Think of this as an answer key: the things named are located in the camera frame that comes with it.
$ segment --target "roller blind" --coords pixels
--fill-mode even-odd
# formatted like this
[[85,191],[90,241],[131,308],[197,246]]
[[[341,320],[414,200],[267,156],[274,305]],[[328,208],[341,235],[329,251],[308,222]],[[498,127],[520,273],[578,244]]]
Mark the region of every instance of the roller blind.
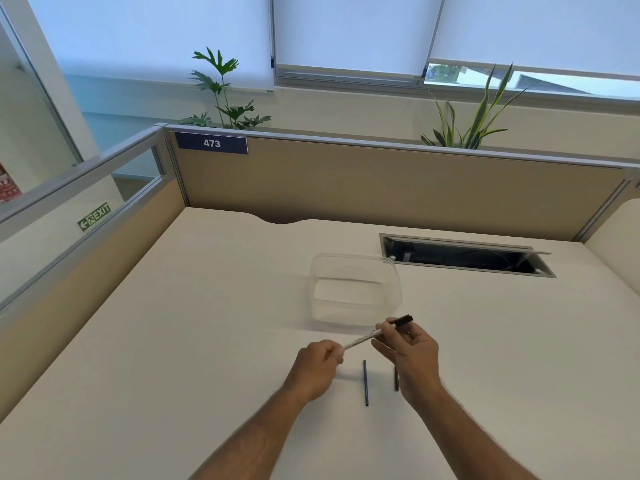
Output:
[[442,0],[273,0],[276,63],[419,75]]
[[231,83],[273,88],[268,0],[29,0],[65,73],[166,82],[215,69],[191,58],[235,57]]
[[445,0],[431,60],[640,77],[640,0]]

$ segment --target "hand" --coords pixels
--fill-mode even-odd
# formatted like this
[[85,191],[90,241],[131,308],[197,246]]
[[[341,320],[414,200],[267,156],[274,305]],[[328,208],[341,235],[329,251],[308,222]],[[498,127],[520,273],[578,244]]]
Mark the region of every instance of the hand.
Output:
[[438,343],[415,322],[396,330],[389,320],[393,319],[376,325],[383,334],[371,344],[395,364],[400,391],[413,409],[417,409],[425,395],[443,389],[438,373]]
[[342,346],[332,340],[310,343],[298,352],[283,388],[290,390],[302,406],[317,399],[331,386],[343,355]]

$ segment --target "philodendron plant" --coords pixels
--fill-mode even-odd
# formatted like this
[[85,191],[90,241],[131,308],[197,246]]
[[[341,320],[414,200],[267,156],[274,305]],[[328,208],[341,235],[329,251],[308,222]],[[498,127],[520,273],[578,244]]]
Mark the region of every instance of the philodendron plant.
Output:
[[[218,57],[216,58],[211,49],[207,47],[207,53],[209,56],[204,55],[201,52],[194,52],[193,59],[204,59],[209,64],[213,65],[220,74],[221,82],[213,80],[208,75],[199,71],[191,72],[190,79],[199,80],[200,83],[196,85],[201,91],[210,90],[216,98],[216,109],[220,115],[220,122],[224,128],[231,128],[235,130],[247,130],[253,129],[256,126],[262,124],[265,121],[271,119],[270,116],[255,116],[253,118],[247,118],[245,113],[255,110],[253,101],[244,106],[229,106],[227,98],[227,90],[231,87],[228,82],[225,82],[225,75],[238,67],[237,59],[229,59],[227,62],[222,60],[222,54],[218,51]],[[222,94],[224,96],[224,104],[220,105],[218,97]],[[203,112],[200,116],[194,114],[189,118],[180,120],[181,125],[194,125],[194,126],[213,126],[213,121],[209,116],[209,112]]]
[[511,73],[513,72],[513,64],[509,66],[507,73],[504,75],[502,80],[500,81],[500,85],[498,86],[498,90],[493,97],[491,103],[489,103],[489,83],[491,82],[491,78],[493,76],[493,72],[495,71],[495,65],[493,69],[491,69],[491,73],[489,77],[487,77],[486,84],[484,86],[484,97],[480,106],[478,106],[478,110],[476,112],[476,117],[474,118],[473,124],[465,131],[464,134],[460,133],[460,130],[456,128],[456,111],[453,109],[453,106],[449,101],[447,101],[448,114],[442,111],[438,100],[431,94],[433,100],[436,101],[436,106],[438,107],[438,112],[440,113],[440,122],[442,124],[441,131],[433,130],[433,134],[436,136],[436,141],[430,140],[425,135],[420,135],[422,142],[424,144],[428,144],[430,146],[452,146],[454,148],[468,148],[471,150],[475,150],[480,146],[484,137],[489,136],[492,133],[498,133],[500,131],[507,131],[506,128],[500,128],[492,130],[490,129],[493,121],[498,117],[498,114],[502,112],[504,108],[506,108],[511,101],[516,99],[516,97],[520,96],[527,88],[524,88],[519,93],[514,95],[511,99],[507,101],[507,103],[502,106],[489,120],[488,123],[485,124],[485,120],[489,116],[491,110],[500,102],[500,98],[504,94],[504,90],[507,87],[507,82],[511,77]]

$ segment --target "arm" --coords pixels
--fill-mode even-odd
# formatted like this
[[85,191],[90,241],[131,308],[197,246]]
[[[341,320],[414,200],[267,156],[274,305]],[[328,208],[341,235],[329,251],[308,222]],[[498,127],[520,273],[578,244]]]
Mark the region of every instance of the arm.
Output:
[[396,364],[400,390],[418,412],[459,480],[536,480],[448,393],[438,373],[438,343],[416,323],[396,330],[376,325],[383,336],[373,347]]
[[191,480],[267,480],[300,411],[329,389],[343,354],[342,346],[331,340],[300,349],[283,386],[205,460]]

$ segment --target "person's left hand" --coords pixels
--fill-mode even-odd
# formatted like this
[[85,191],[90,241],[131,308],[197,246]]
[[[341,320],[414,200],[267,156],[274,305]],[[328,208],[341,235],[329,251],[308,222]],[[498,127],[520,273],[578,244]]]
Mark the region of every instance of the person's left hand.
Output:
[[343,362],[344,349],[332,340],[312,342],[300,349],[283,388],[307,404],[322,396],[335,377],[335,370]]

